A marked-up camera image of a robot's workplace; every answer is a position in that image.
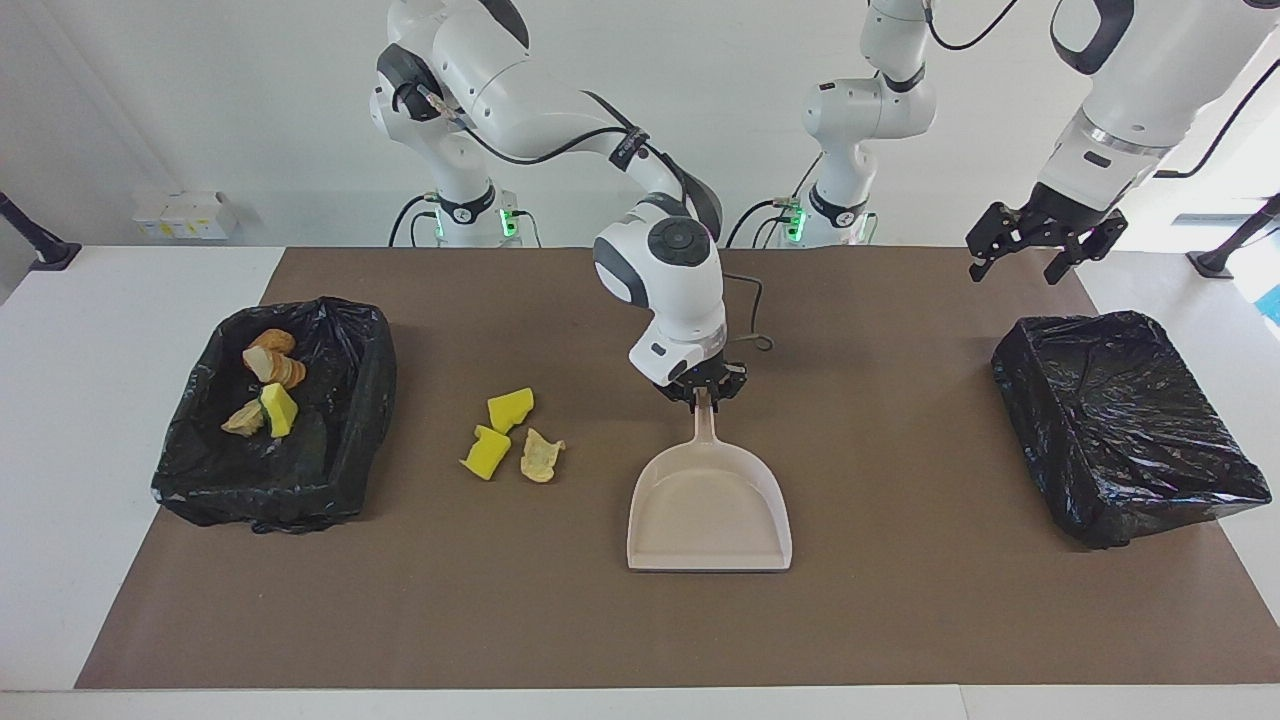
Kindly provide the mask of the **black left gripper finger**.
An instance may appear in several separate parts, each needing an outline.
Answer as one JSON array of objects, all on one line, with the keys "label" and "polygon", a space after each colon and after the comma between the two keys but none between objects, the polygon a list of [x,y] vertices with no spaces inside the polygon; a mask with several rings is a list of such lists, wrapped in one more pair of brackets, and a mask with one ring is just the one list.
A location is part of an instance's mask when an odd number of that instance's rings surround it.
[{"label": "black left gripper finger", "polygon": [[992,202],[966,233],[966,249],[972,256],[970,279],[980,283],[995,261],[1025,247],[1021,213],[1004,202]]},{"label": "black left gripper finger", "polygon": [[1044,234],[1051,246],[1061,249],[1044,269],[1044,281],[1057,284],[1075,266],[1106,259],[1128,227],[1124,215],[1107,215],[1098,225],[1087,231],[1073,231],[1061,223],[1052,224]]}]

